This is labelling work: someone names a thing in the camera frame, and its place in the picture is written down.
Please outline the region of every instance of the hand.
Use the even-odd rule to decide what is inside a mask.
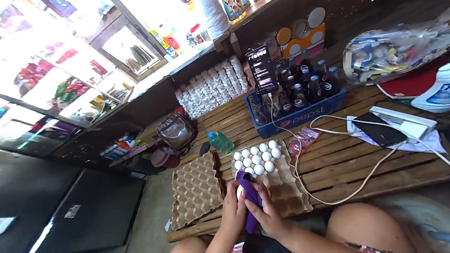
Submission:
[[[220,229],[224,230],[228,236],[235,236],[237,239],[241,231],[245,227],[245,221],[247,219],[247,209],[242,196],[245,195],[242,190],[239,201],[236,197],[236,188],[239,186],[239,182],[236,180],[231,181],[227,185],[227,194],[225,196],[224,205],[222,208],[222,223]]]
[[[253,216],[259,221],[264,231],[271,237],[278,240],[289,230],[289,223],[286,222],[277,212],[274,203],[269,197],[266,186],[258,179],[252,183],[262,199],[262,210],[252,201],[245,199],[245,205]]]

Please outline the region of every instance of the clear plastic bag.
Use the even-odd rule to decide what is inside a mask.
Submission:
[[[304,154],[308,148],[315,142],[315,140],[320,136],[322,131],[312,130],[311,128],[304,126],[300,131],[298,131],[297,137],[300,141],[292,137],[289,140],[288,152],[291,156],[291,164],[294,165],[299,157],[300,152],[300,142],[301,142],[301,153]]]
[[[364,32],[343,52],[343,69],[350,83],[382,83],[418,68],[447,52],[450,46],[449,10],[439,19],[399,24]]]

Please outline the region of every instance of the blue plastic crate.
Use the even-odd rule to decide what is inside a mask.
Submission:
[[[259,104],[262,104],[262,103],[259,101],[259,98],[258,98],[256,92],[253,92],[245,97],[245,103],[247,103],[248,111],[250,112],[250,115],[252,116],[253,124],[255,125],[256,131],[258,131],[261,138],[267,139],[267,138],[270,138],[274,135],[277,135],[277,134],[283,132],[284,130],[276,128],[272,124],[272,122],[270,122],[266,125],[263,125],[263,126],[258,126],[256,124],[255,118],[253,117],[253,113],[250,108],[250,104],[248,103],[249,96],[253,96],[257,103],[259,103]],[[275,124],[279,127],[283,127],[286,129],[291,129],[291,128],[297,127],[301,124],[312,121],[319,116],[339,111],[340,109],[342,109],[344,107],[344,101],[345,101],[346,97],[347,97],[347,89],[341,88],[339,93],[337,93],[336,95],[326,98],[326,99],[324,99],[316,104],[313,104],[303,110],[297,111],[297,112],[287,115],[279,120],[276,120]]]

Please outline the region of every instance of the egg tray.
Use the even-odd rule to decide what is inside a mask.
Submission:
[[[215,160],[211,152],[173,172],[173,231],[219,208],[223,204]]]
[[[267,172],[264,170],[264,174],[261,176],[254,175],[255,178],[261,180],[267,189],[271,193],[272,201],[274,202],[275,208],[280,213],[282,217],[294,216],[304,212],[312,211],[313,207],[309,203],[308,194],[305,189],[301,186],[300,181],[293,176],[295,170],[294,166],[290,165],[291,157],[289,156],[288,149],[283,140],[276,140],[278,142],[278,149],[281,150],[281,158],[270,160],[275,164],[274,172]],[[234,157],[231,159],[231,169],[233,175],[236,178],[236,168],[234,163],[236,160]]]

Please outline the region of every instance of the egg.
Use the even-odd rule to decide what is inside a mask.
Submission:
[[[244,162],[243,162],[245,167],[250,167],[252,165],[252,160],[250,158],[244,158]]]
[[[243,189],[244,189],[244,187],[242,187],[242,185],[239,185],[238,190],[236,192],[236,196],[238,197],[238,200],[239,200],[239,197],[241,196]]]
[[[252,147],[250,149],[250,153],[252,153],[252,155],[257,155],[259,152],[259,149],[257,147]]]
[[[241,152],[236,152],[236,153],[234,153],[233,158],[234,158],[235,160],[240,160],[240,159],[242,158]]]
[[[262,174],[264,174],[264,167],[260,164],[255,165],[255,167],[253,168],[253,170],[255,171],[255,173],[259,176],[261,176]]]
[[[266,143],[261,143],[261,145],[259,145],[259,150],[261,150],[261,152],[265,152],[269,149],[269,146],[267,146]]]
[[[250,151],[248,149],[242,150],[242,157],[247,158],[250,156]]]
[[[272,155],[269,152],[264,152],[262,153],[262,159],[267,162],[270,161],[270,159],[272,158]]]
[[[255,174],[255,171],[251,167],[246,168],[245,172],[250,173],[252,176]]]
[[[261,163],[261,156],[259,156],[259,155],[254,155],[253,157],[252,157],[252,162],[254,163],[254,164],[260,164]]]
[[[281,158],[281,150],[279,149],[272,149],[272,156],[276,159]]]
[[[244,163],[241,162],[241,161],[234,162],[234,168],[237,169],[237,170],[242,169],[243,166],[244,166]]]
[[[275,164],[271,161],[268,161],[264,164],[264,168],[267,172],[274,172],[275,171]]]
[[[276,140],[269,141],[269,148],[271,148],[271,149],[278,148],[278,142]]]

